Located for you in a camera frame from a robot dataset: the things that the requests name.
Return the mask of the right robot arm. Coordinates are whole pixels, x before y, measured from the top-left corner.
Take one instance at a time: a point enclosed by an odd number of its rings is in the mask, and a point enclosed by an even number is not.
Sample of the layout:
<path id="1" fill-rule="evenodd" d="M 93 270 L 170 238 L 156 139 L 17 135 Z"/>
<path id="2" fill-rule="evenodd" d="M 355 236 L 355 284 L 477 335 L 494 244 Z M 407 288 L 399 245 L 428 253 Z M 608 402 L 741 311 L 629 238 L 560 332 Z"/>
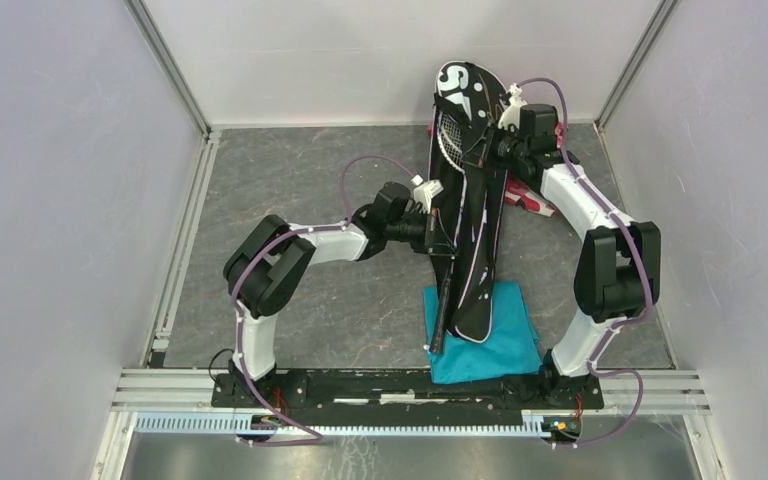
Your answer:
<path id="1" fill-rule="evenodd" d="M 490 159 L 547 200 L 582 246 L 573 281 L 575 316 L 550 351 L 554 371 L 537 382 L 540 400 L 562 408 L 578 393 L 611 338 L 657 302 L 661 231 L 622 212 L 561 145 L 555 107 L 511 103 L 491 134 Z"/>

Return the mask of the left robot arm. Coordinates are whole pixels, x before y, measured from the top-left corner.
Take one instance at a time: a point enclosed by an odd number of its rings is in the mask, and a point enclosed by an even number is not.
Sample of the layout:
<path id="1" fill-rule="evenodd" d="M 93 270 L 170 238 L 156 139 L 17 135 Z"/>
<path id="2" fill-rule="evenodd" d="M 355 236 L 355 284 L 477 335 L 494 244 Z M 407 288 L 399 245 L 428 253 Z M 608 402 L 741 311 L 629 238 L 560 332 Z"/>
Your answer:
<path id="1" fill-rule="evenodd" d="M 365 261 L 391 242 L 421 255 L 455 255 L 433 205 L 441 182 L 420 177 L 412 182 L 411 187 L 386 183 L 372 202 L 333 224 L 300 225 L 269 215 L 228 259 L 223 277 L 236 316 L 230 370 L 238 378 L 235 392 L 248 406 L 262 407 L 273 397 L 277 315 L 309 267 Z"/>

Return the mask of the badminton racket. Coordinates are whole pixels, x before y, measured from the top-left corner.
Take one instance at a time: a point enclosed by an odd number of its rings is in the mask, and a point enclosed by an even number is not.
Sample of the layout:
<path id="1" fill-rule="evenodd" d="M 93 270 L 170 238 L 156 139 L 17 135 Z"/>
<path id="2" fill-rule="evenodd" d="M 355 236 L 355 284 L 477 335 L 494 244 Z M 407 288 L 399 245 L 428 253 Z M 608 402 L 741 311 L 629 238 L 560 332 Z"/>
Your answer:
<path id="1" fill-rule="evenodd" d="M 437 112 L 432 131 L 444 160 L 455 171 L 463 174 L 460 125 L 450 115 Z"/>
<path id="2" fill-rule="evenodd" d="M 440 355 L 444 352 L 445 335 L 451 310 L 451 298 L 455 290 L 453 287 L 454 277 L 455 258 L 452 258 L 442 282 L 438 285 L 438 309 L 429 345 L 429 352 L 435 355 Z"/>

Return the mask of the black racket cover bag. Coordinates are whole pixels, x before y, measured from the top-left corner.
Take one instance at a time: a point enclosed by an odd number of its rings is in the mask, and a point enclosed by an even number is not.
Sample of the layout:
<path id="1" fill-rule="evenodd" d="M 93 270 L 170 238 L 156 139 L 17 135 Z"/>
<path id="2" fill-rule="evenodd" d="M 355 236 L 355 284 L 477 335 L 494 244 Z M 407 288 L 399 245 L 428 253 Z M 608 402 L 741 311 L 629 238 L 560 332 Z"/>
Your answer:
<path id="1" fill-rule="evenodd" d="M 485 342 L 493 326 L 492 290 L 507 179 L 505 171 L 482 169 L 477 163 L 485 133 L 497 129 L 505 95 L 498 76 L 473 62 L 448 61 L 435 76 L 432 123 L 443 112 L 460 125 L 464 169 L 461 174 L 445 163 L 430 137 L 428 174 L 444 187 L 432 205 L 458 248 L 447 331 L 473 343 Z M 437 285 L 451 259 L 432 257 Z"/>

